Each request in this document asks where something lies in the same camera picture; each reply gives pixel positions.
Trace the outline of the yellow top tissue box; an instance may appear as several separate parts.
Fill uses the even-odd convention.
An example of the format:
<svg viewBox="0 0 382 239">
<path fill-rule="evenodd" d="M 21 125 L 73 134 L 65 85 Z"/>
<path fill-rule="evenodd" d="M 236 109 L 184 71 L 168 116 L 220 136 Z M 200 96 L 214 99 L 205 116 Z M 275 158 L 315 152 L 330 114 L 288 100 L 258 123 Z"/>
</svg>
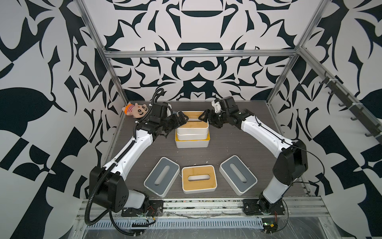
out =
<svg viewBox="0 0 382 239">
<path fill-rule="evenodd" d="M 210 140 L 193 140 L 193 141 L 176 141 L 176 146 L 179 149 L 184 148 L 207 148 Z"/>
</svg>

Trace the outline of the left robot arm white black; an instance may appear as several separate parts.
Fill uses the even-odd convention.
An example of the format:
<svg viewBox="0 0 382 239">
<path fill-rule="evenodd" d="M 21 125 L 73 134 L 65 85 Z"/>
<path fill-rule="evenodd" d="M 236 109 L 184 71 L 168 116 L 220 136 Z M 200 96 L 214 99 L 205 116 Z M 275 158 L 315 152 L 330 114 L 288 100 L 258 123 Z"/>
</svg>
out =
<svg viewBox="0 0 382 239">
<path fill-rule="evenodd" d="M 185 125 L 189 117 L 182 111 L 173 112 L 168 103 L 153 103 L 145 117 L 133 128 L 133 136 L 123 149 L 104 166 L 90 172 L 90 195 L 85 208 L 85 223 L 94 225 L 108 213 L 123 209 L 146 212 L 148 196 L 126 186 L 128 173 L 141 154 L 159 136 Z"/>
</svg>

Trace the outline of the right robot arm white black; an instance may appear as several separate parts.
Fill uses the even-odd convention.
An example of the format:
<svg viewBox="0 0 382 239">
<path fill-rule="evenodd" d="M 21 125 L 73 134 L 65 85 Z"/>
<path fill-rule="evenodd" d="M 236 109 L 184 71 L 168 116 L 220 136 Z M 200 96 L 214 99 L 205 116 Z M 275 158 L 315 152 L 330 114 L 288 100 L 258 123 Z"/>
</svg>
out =
<svg viewBox="0 0 382 239">
<path fill-rule="evenodd" d="M 308 155 L 301 140 L 288 139 L 264 124 L 248 109 L 239 109 L 233 97 L 216 99 L 213 109 L 205 110 L 199 120 L 211 126 L 222 128 L 225 123 L 233 125 L 251 135 L 265 146 L 276 158 L 273 178 L 260 194 L 259 200 L 265 205 L 278 203 L 286 191 L 308 170 Z"/>
</svg>

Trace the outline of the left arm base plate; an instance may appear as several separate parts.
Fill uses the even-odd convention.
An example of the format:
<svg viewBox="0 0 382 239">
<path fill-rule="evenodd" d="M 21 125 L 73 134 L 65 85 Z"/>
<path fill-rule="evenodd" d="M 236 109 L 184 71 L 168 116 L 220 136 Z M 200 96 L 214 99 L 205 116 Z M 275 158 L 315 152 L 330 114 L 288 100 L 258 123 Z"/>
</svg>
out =
<svg viewBox="0 0 382 239">
<path fill-rule="evenodd" d="M 146 200 L 143 205 L 138 208 L 127 208 L 121 212 L 122 217 L 156 217 L 163 214 L 163 200 Z"/>
</svg>

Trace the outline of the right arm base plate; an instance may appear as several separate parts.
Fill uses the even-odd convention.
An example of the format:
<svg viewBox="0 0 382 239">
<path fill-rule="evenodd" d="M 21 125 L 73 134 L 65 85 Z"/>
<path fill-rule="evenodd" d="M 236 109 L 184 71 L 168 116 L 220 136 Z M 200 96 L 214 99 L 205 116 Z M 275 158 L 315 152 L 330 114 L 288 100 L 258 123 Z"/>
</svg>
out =
<svg viewBox="0 0 382 239">
<path fill-rule="evenodd" d="M 284 215 L 286 208 L 282 200 L 269 204 L 265 199 L 243 199 L 243 213 L 247 216 Z"/>
</svg>

